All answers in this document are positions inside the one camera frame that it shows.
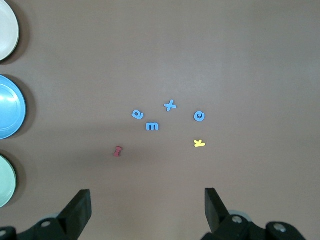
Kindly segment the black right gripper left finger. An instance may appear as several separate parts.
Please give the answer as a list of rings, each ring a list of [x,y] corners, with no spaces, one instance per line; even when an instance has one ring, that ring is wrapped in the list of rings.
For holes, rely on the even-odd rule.
[[[91,192],[80,190],[57,217],[45,218],[17,233],[12,226],[0,228],[2,240],[77,240],[92,216]]]

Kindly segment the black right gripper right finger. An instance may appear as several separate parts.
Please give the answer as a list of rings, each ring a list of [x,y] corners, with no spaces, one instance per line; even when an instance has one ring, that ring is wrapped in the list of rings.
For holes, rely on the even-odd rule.
[[[239,214],[230,214],[214,188],[205,189],[205,216],[211,232],[204,240],[303,240],[305,237],[292,225],[271,221],[265,228]]]

